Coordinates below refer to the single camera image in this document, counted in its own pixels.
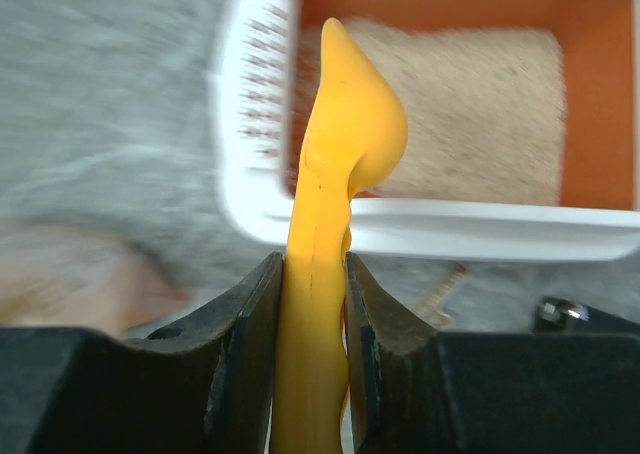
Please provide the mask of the pink cat litter bag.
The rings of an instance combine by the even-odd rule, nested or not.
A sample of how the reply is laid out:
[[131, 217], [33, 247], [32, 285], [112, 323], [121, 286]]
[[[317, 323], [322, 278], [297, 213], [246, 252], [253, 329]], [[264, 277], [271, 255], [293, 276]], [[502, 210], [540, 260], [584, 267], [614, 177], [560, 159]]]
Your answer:
[[190, 302], [189, 290], [118, 236], [1, 223], [3, 326], [81, 326], [121, 337]]

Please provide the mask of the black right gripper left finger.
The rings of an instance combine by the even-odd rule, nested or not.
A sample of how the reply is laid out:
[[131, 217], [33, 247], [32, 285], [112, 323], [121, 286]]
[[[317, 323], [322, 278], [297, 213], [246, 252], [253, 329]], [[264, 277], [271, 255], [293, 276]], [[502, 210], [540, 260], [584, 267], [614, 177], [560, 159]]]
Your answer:
[[152, 332], [1, 332], [5, 453], [260, 453], [283, 259]]

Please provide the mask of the white orange litter box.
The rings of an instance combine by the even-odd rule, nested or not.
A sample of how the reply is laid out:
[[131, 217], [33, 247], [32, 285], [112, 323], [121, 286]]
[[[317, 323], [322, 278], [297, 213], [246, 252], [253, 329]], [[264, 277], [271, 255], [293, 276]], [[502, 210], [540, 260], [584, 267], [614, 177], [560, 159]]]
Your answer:
[[298, 0], [230, 0], [210, 90], [220, 145], [222, 203], [248, 237], [307, 254], [347, 250], [499, 262], [614, 260], [639, 248], [639, 217], [602, 209], [360, 198], [406, 144], [404, 110], [336, 21], [325, 34], [328, 79], [298, 197], [284, 187]]

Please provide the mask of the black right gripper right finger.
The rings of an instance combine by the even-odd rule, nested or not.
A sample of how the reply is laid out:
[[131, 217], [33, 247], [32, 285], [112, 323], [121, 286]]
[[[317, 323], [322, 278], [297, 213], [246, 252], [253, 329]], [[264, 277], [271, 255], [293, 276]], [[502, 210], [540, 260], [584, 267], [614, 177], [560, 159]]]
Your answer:
[[346, 261], [359, 453], [635, 453], [639, 327], [546, 297], [530, 333], [439, 331]]

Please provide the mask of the yellow litter scoop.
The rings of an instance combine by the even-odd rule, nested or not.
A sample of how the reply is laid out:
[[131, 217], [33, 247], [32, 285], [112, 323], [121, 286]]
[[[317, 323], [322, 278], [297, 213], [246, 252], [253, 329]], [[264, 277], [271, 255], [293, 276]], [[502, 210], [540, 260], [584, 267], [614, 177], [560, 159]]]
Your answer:
[[350, 202], [384, 180], [407, 145], [395, 92], [335, 18], [299, 156], [284, 259], [270, 450], [339, 453], [348, 389], [343, 346]]

